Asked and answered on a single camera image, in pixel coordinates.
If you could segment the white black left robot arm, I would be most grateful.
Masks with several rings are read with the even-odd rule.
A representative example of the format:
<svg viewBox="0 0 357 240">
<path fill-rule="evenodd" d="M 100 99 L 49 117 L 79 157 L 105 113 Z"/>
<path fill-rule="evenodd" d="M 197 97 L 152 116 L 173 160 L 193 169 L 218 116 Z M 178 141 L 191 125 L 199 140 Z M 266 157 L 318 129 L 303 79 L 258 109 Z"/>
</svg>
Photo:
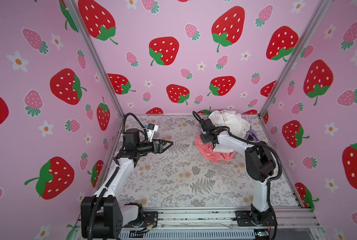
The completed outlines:
<svg viewBox="0 0 357 240">
<path fill-rule="evenodd" d="M 123 133 L 123 145 L 113 157 L 116 165 L 103 185 L 91 197 L 81 203 L 81 232 L 84 239 L 117 239 L 126 225 L 143 227 L 144 234 L 154 227 L 145 217 L 142 204 L 129 203 L 119 206 L 118 197 L 138 160 L 148 154 L 162 154 L 174 143 L 154 139 L 158 126 L 149 124 L 143 128 L 128 129 Z"/>
</svg>

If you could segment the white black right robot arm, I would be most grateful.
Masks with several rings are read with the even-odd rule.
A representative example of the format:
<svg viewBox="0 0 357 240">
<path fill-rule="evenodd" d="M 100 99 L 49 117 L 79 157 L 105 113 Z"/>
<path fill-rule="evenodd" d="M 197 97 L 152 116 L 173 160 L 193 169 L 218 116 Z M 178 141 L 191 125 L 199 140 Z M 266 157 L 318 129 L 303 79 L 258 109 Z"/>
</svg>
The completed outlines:
<svg viewBox="0 0 357 240">
<path fill-rule="evenodd" d="M 204 144 L 226 146 L 245 155 L 246 172 L 252 179 L 253 201 L 246 219 L 256 226 L 276 226 L 276 216 L 270 202 L 270 183 L 282 174 L 278 154 L 265 142 L 252 142 L 231 133 L 229 127 L 216 127 L 210 119 L 196 118 Z"/>
</svg>

